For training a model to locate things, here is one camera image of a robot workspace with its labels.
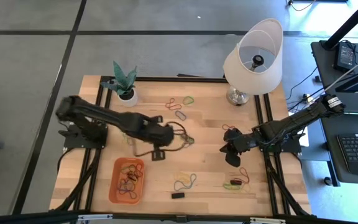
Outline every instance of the wooden table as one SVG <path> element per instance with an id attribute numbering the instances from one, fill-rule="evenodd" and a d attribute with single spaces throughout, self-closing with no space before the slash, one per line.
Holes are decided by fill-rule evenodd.
<path id="1" fill-rule="evenodd" d="M 98 92 L 100 76 L 84 76 L 80 96 L 94 103 Z M 189 214 L 189 215 L 243 215 L 271 216 L 269 188 L 263 155 L 259 148 L 241 155 L 241 166 L 246 168 L 250 183 L 243 190 L 231 191 L 223 188 L 223 183 L 239 174 L 239 169 L 224 160 L 225 154 L 219 149 L 223 141 L 223 124 L 234 125 L 243 133 L 251 132 L 258 125 L 255 101 L 251 97 L 243 106 L 233 106 L 227 102 L 227 83 L 190 82 L 138 82 L 136 90 L 138 104 L 126 108 L 120 104 L 114 93 L 110 109 L 118 112 L 133 111 L 147 116 L 162 115 L 164 122 L 177 121 L 184 125 L 195 144 L 178 152 L 167 152 L 164 161 L 152 162 L 151 155 L 140 157 L 145 162 L 144 190 L 138 205 L 119 205 L 109 201 L 109 188 L 114 161 L 119 157 L 133 157 L 132 147 L 127 144 L 120 130 L 109 126 L 108 142 L 102 150 L 91 211 L 106 213 L 148 213 L 148 214 Z M 195 102 L 182 107 L 187 119 L 180 121 L 165 104 L 171 97 L 181 103 L 185 96 L 192 96 Z M 283 87 L 269 93 L 274 119 L 288 116 Z M 104 105 L 104 91 L 101 105 Z M 266 112 L 262 103 L 264 121 Z M 172 147 L 180 145 L 174 140 Z M 152 145 L 137 141 L 137 152 L 152 150 Z M 73 190 L 80 176 L 83 149 L 75 149 L 62 160 L 50 208 L 59 206 Z M 303 182 L 299 161 L 291 154 L 282 154 L 282 167 L 285 183 L 297 202 L 310 212 L 309 200 Z M 195 173 L 197 180 L 190 190 L 184 190 L 185 198 L 171 199 L 174 176 L 179 172 Z M 279 189 L 275 188 L 279 210 L 282 201 Z M 81 207 L 84 207 L 87 186 L 83 191 Z"/>

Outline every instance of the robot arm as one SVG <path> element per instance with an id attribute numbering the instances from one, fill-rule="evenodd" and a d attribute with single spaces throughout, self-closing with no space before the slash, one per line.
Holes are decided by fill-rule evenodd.
<path id="1" fill-rule="evenodd" d="M 90 141 L 99 141 L 103 130 L 98 122 L 88 121 L 86 117 L 114 125 L 130 137 L 157 146 L 167 146 L 173 140 L 173 128 L 159 125 L 161 116 L 150 118 L 140 113 L 118 113 L 88 103 L 79 96 L 62 99 L 56 115 L 59 121 L 71 121 L 77 125 L 81 134 Z"/>
<path id="2" fill-rule="evenodd" d="M 316 120 L 343 114 L 344 108 L 345 105 L 335 95 L 322 95 L 308 108 L 280 121 L 269 121 L 256 126 L 250 134 L 242 134 L 238 129 L 227 130 L 223 138 L 227 144 L 220 151 L 226 153 L 226 162 L 238 167 L 238 154 L 256 146 L 266 148 L 283 144 L 289 139 L 294 139 L 299 131 Z"/>

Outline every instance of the gray floor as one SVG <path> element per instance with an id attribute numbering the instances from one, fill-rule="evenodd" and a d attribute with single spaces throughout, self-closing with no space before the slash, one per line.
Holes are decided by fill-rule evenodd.
<path id="1" fill-rule="evenodd" d="M 0 29 L 71 30 L 79 5 L 80 0 L 0 0 Z M 301 31 L 301 35 L 310 36 L 285 37 L 283 83 L 288 96 L 290 88 L 316 66 L 310 43 L 320 38 L 312 37 L 333 33 L 357 6 L 357 1 L 319 2 L 308 10 L 295 12 L 285 7 L 284 0 L 93 0 L 85 7 L 80 30 L 248 30 L 256 22 L 274 17 L 286 31 Z M 358 26 L 347 37 L 358 42 Z M 77 94 L 83 75 L 111 75 L 113 60 L 125 70 L 137 65 L 143 76 L 187 73 L 220 77 L 224 59 L 240 38 L 77 36 L 58 99 Z M 6 144 L 0 150 L 0 215 L 9 213 L 67 41 L 66 35 L 0 36 L 0 141 Z M 318 88 L 319 84 L 307 80 L 294 89 L 289 101 Z M 63 138 L 57 134 L 60 128 L 52 117 L 25 203 L 26 213 L 48 210 L 56 163 L 62 153 Z M 321 179 L 329 174 L 324 162 L 303 162 L 303 173 L 313 214 L 358 222 L 358 185 L 323 185 Z"/>

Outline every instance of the lamp base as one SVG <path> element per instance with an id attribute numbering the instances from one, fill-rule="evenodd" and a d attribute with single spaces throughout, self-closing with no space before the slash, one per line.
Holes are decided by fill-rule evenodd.
<path id="1" fill-rule="evenodd" d="M 236 90 L 233 86 L 230 86 L 226 93 L 228 102 L 234 106 L 241 106 L 249 100 L 249 95 Z"/>

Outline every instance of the orange plastic container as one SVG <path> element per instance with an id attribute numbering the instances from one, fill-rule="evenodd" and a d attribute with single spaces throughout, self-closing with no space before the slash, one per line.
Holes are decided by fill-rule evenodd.
<path id="1" fill-rule="evenodd" d="M 112 170 L 110 202 L 126 205 L 139 203 L 142 198 L 144 170 L 141 159 L 118 158 Z"/>

